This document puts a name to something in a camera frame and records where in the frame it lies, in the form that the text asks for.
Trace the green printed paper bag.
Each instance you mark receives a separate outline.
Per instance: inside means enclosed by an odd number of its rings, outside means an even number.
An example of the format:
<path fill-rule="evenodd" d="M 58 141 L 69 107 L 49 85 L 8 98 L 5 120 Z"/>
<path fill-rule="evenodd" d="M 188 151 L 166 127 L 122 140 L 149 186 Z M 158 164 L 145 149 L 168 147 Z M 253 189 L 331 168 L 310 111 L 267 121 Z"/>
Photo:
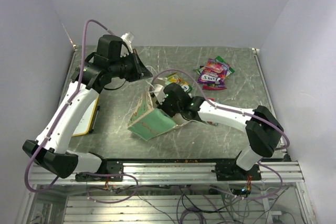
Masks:
<path fill-rule="evenodd" d="M 152 89 L 155 84 L 165 86 L 165 81 L 165 77 L 158 78 L 145 88 L 129 120 L 128 130 L 145 141 L 188 124 L 180 114 L 169 117 L 157 108 Z"/>

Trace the purple candy packet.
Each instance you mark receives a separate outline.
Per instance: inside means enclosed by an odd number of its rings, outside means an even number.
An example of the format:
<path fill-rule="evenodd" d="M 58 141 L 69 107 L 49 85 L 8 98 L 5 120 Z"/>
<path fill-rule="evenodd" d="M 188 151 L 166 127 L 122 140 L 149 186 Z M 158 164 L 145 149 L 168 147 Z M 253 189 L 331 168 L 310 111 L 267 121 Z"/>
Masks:
<path fill-rule="evenodd" d="M 224 81 L 198 81 L 199 84 L 202 85 L 203 90 L 225 90 L 225 82 Z"/>

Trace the teal mint snack packet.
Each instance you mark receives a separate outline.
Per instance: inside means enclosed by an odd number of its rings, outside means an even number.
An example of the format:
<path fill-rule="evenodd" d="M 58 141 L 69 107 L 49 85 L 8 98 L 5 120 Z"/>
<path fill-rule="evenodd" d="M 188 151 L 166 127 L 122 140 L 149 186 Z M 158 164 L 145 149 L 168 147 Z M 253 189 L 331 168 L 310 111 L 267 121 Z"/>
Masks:
<path fill-rule="evenodd" d="M 213 98 L 208 98 L 210 101 L 215 102 Z M 207 124 L 212 125 L 212 126 L 218 126 L 217 122 L 212 122 L 212 121 L 207 121 Z"/>

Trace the purple white snack packet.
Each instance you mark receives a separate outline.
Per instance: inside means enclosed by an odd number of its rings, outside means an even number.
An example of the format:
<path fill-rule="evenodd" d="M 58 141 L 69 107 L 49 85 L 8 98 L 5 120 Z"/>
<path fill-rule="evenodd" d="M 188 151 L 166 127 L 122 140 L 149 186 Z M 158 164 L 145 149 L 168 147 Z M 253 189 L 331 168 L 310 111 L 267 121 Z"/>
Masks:
<path fill-rule="evenodd" d="M 197 82 L 201 84 L 223 85 L 228 71 L 228 64 L 209 58 Z"/>

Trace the green yellow candy packet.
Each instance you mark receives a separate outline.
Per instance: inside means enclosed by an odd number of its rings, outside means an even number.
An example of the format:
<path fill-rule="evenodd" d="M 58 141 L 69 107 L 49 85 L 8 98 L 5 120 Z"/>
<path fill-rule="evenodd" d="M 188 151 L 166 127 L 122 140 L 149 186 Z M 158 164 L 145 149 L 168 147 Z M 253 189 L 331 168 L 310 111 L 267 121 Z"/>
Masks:
<path fill-rule="evenodd" d="M 235 70 L 229 65 L 229 63 L 227 63 L 221 56 L 217 56 L 214 60 L 228 65 L 227 76 L 229 76 L 229 75 L 231 75 L 235 72 Z M 194 69 L 193 71 L 198 73 L 198 74 L 201 74 L 204 69 L 205 69 L 205 66 L 199 66 L 198 68 Z"/>

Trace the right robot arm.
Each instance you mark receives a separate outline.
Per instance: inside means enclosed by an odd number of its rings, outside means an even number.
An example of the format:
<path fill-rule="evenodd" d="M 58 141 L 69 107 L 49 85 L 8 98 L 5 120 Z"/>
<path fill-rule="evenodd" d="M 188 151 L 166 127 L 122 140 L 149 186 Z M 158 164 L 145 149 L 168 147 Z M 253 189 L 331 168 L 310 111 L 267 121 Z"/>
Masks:
<path fill-rule="evenodd" d="M 153 96 L 157 107 L 170 118 L 178 115 L 185 121 L 213 122 L 245 132 L 249 144 L 231 167 L 232 175 L 239 180 L 248 176 L 258 161 L 272 157 L 284 132 L 272 113 L 261 105 L 242 109 L 219 104 L 204 97 L 192 97 L 176 83 L 155 84 Z"/>

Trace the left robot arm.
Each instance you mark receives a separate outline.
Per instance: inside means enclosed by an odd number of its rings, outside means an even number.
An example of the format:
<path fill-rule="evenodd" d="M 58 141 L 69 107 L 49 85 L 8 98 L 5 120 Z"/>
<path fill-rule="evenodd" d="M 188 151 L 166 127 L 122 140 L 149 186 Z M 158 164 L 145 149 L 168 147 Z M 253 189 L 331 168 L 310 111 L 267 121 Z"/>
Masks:
<path fill-rule="evenodd" d="M 102 157 L 73 153 L 68 147 L 83 115 L 113 78 L 134 82 L 153 76 L 132 48 L 132 40 L 132 33 L 121 37 L 103 35 L 95 52 L 82 55 L 57 112 L 35 140 L 23 144 L 23 151 L 33 162 L 59 178 L 67 178 L 74 172 L 88 172 L 94 180 L 106 177 Z"/>

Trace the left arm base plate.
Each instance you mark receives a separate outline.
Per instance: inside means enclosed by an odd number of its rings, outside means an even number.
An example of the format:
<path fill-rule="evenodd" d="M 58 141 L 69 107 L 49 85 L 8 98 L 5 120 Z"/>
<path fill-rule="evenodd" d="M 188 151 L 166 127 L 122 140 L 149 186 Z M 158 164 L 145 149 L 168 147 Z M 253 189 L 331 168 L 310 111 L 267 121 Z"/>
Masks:
<path fill-rule="evenodd" d="M 104 161 L 97 172 L 77 173 L 75 175 L 76 182 L 121 182 L 124 166 L 120 161 Z"/>

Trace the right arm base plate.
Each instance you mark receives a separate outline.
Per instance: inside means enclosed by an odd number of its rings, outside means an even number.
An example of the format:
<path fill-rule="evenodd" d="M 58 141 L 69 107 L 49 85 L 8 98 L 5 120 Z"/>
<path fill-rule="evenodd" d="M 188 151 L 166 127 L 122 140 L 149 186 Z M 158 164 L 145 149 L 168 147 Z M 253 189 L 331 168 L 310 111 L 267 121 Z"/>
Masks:
<path fill-rule="evenodd" d="M 251 178 L 252 181 L 261 180 L 259 165 L 254 164 L 248 171 L 238 167 L 232 158 L 220 159 L 215 168 L 211 170 L 216 175 L 217 181 L 243 181 Z"/>

